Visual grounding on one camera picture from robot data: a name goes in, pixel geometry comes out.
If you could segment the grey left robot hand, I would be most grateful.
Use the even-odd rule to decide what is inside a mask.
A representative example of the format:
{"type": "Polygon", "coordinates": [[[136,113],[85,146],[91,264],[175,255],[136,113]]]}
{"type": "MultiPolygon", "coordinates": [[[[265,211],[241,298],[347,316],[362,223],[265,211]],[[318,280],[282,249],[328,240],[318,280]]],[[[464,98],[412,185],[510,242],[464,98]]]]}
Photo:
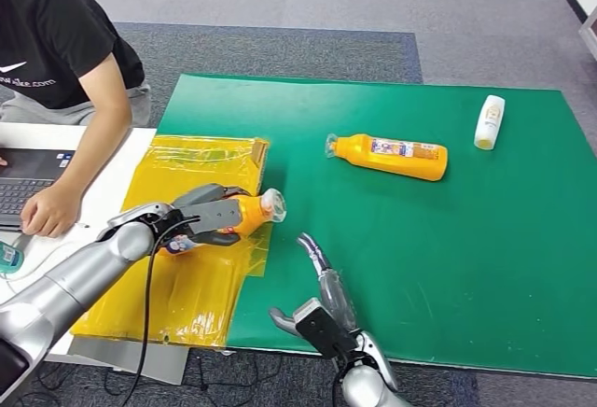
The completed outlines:
{"type": "Polygon", "coordinates": [[[172,206],[185,220],[198,217],[196,222],[182,225],[167,245],[172,253],[182,253],[197,246],[232,246],[240,240],[234,229],[242,221],[237,197],[249,193],[238,186],[210,183],[179,196],[172,206]]]}

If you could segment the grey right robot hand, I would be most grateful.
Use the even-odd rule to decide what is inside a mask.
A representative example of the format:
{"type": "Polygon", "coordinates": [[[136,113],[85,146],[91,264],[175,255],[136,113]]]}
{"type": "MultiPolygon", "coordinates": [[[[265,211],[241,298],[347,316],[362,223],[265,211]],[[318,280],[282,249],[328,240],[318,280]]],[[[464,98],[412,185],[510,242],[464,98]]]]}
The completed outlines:
{"type": "Polygon", "coordinates": [[[333,357],[337,350],[344,353],[357,348],[360,329],[339,273],[311,236],[303,232],[297,242],[314,264],[320,297],[308,300],[295,310],[292,317],[271,308],[269,315],[273,323],[280,330],[302,338],[327,358],[333,357]]]}

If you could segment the person's left hand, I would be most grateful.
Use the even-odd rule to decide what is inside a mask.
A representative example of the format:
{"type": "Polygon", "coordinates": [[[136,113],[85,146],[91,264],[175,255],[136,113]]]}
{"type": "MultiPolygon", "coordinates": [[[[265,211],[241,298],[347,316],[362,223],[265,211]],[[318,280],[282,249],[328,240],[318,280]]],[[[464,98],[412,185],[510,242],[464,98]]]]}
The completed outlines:
{"type": "Polygon", "coordinates": [[[22,231],[27,235],[57,238],[78,218],[82,192],[55,183],[29,198],[20,214],[22,231]]]}

